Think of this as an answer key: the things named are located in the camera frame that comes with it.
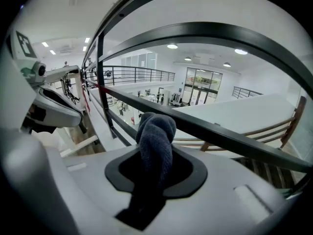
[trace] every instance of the cable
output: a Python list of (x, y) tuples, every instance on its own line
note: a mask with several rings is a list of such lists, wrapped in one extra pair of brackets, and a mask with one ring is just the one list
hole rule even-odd
[(67, 79), (68, 73), (66, 73), (62, 79), (63, 82), (63, 86), (64, 86), (64, 95), (67, 96), (69, 99), (72, 100), (72, 102), (74, 104), (76, 104), (76, 102), (80, 101), (80, 98), (75, 97), (72, 92), (69, 90), (70, 87), (70, 79)]

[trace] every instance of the black metal railing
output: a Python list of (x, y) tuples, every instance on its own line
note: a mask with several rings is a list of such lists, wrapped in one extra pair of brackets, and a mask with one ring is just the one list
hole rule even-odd
[[(97, 81), (95, 64), (92, 63), (85, 70), (85, 78)], [(103, 77), (106, 85), (140, 83), (140, 82), (158, 82), (174, 81), (175, 73), (164, 70), (155, 70), (134, 66), (103, 66)]]
[(134, 130), (130, 129), (131, 127), (128, 128), (109, 109), (107, 94), (142, 112), (155, 112), (170, 116), (176, 122), (179, 130), (210, 144), (267, 164), (289, 170), (308, 172), (312, 168), (312, 164), (289, 155), (279, 148), (270, 147), (216, 124), (175, 111), (169, 107), (149, 102), (137, 96), (119, 91), (112, 86), (106, 86), (107, 79), (103, 76), (106, 71), (103, 67), (103, 62), (105, 61), (147, 47), (167, 45), (170, 43), (202, 43), (240, 48), (262, 58), (291, 76), (311, 98), (313, 97), (313, 76), (299, 59), (270, 38), (235, 25), (212, 22), (188, 22), (163, 26), (128, 39), (111, 49), (108, 54), (104, 54), (104, 36), (123, 18), (150, 1), (152, 0), (119, 0), (101, 22), (84, 57), (82, 70), (86, 71), (85, 62), (93, 51), (96, 53), (96, 61), (93, 67), (96, 68), (97, 82), (88, 79), (86, 72), (85, 81), (99, 88), (104, 116), (111, 130), (112, 137), (119, 137), (122, 141), (125, 139), (115, 129), (112, 120), (130, 136), (134, 136)]
[(240, 88), (237, 86), (234, 86), (234, 90), (233, 90), (233, 94), (232, 96), (236, 97), (236, 98), (245, 98), (245, 97), (250, 97), (250, 96), (258, 96), (258, 95), (263, 95), (262, 93), (259, 92), (255, 92), (252, 90), (248, 90), (245, 88)]

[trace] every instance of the black rubber seal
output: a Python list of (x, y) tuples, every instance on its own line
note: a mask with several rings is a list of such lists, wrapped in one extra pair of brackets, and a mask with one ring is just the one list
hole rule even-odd
[[(207, 178), (207, 169), (203, 162), (195, 157), (172, 146), (173, 149), (173, 175), (171, 182), (162, 193), (165, 199), (186, 198), (194, 194), (205, 182)], [(136, 179), (122, 173), (121, 168), (124, 163), (134, 160), (134, 157), (140, 156), (139, 148), (131, 151), (121, 157), (118, 157), (107, 164), (104, 173), (107, 179), (116, 190), (129, 193), (134, 192)]]

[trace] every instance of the glass door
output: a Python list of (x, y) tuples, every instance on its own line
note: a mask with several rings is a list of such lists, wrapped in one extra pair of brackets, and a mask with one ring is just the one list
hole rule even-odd
[(196, 105), (198, 101), (199, 90), (192, 90), (190, 105)]
[(200, 94), (198, 96), (198, 101), (196, 104), (204, 104), (205, 102), (205, 99), (206, 99), (206, 95), (207, 95), (207, 92), (205, 91), (200, 91)]

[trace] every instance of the wooden handrail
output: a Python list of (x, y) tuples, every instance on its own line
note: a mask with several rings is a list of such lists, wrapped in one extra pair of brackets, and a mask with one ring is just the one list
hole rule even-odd
[(279, 129), (279, 130), (277, 130), (277, 131), (273, 131), (273, 132), (264, 134), (264, 135), (262, 135), (262, 136), (255, 137), (255, 138), (253, 138), (253, 139), (259, 140), (259, 139), (267, 138), (267, 137), (269, 137), (269, 136), (272, 136), (272, 135), (274, 135), (274, 134), (280, 133), (280, 132), (282, 132), (282, 131), (286, 131), (286, 130), (288, 130), (290, 127), (291, 127), (291, 126), (288, 125), (288, 126), (286, 126), (286, 127), (284, 127), (284, 128), (281, 128), (281, 129)]
[[(268, 143), (268, 142), (271, 142), (271, 141), (283, 138), (286, 135), (287, 135), (286, 133), (283, 133), (283, 134), (281, 134), (281, 135), (279, 135), (277, 137), (274, 137), (274, 138), (271, 138), (271, 139), (268, 139), (268, 140), (264, 140), (264, 141), (261, 141), (261, 142), (262, 143)], [(226, 151), (226, 150), (222, 149), (222, 148), (218, 148), (218, 149), (207, 149), (206, 151)]]
[[(300, 97), (298, 107), (294, 110), (295, 113), (294, 113), (293, 117), (291, 117), (291, 118), (289, 118), (289, 119), (287, 119), (285, 121), (282, 121), (280, 123), (274, 124), (272, 126), (260, 129), (260, 130), (243, 133), (243, 135), (251, 136), (251, 135), (259, 134), (259, 133), (262, 133), (262, 132), (269, 131), (271, 129), (277, 128), (279, 126), (282, 126), (284, 124), (290, 123), (288, 126), (285, 126), (284, 128), (281, 128), (279, 130), (276, 130), (276, 131), (273, 131), (273, 132), (270, 132), (270, 133), (266, 133), (264, 135), (252, 138), (254, 140), (260, 140), (260, 139), (267, 138), (269, 136), (275, 135), (277, 133), (286, 131), (285, 133), (280, 134), (280, 135), (278, 135), (276, 137), (273, 137), (273, 138), (268, 139), (268, 140), (261, 141), (262, 143), (268, 143), (268, 142), (271, 142), (271, 141), (274, 141), (274, 140), (277, 140), (277, 139), (281, 139), (281, 142), (282, 142), (281, 148), (282, 148), (287, 143), (288, 139), (291, 137), (291, 135), (293, 134), (294, 130), (296, 129), (296, 127), (297, 127), (297, 125), (299, 123), (299, 120), (300, 120), (300, 118), (302, 116), (302, 113), (304, 111), (304, 107), (306, 105), (306, 101), (307, 101), (307, 99), (304, 96)], [(175, 141), (202, 141), (200, 139), (174, 139), (174, 140)], [(198, 146), (198, 147), (200, 147), (201, 151), (225, 151), (225, 149), (222, 149), (222, 148), (209, 149), (210, 146), (214, 146), (214, 145), (210, 144), (210, 143), (207, 143), (207, 142), (204, 142), (202, 144), (201, 143), (197, 143), (197, 144), (180, 143), (180, 145), (182, 145), (182, 146), (193, 146), (193, 147)]]
[(285, 121), (282, 121), (280, 123), (277, 123), (275, 125), (272, 125), (272, 126), (269, 126), (269, 127), (266, 127), (266, 128), (263, 128), (263, 129), (260, 129), (260, 130), (257, 130), (257, 131), (251, 131), (251, 132), (246, 132), (246, 133), (243, 133), (243, 135), (245, 136), (250, 136), (250, 135), (254, 135), (254, 134), (258, 134), (258, 133), (261, 133), (261, 132), (265, 132), (265, 131), (269, 131), (270, 129), (274, 129), (276, 127), (279, 127), (279, 126), (282, 126), (283, 124), (286, 124), (288, 122), (292, 122), (295, 120), (295, 117), (291, 117)]

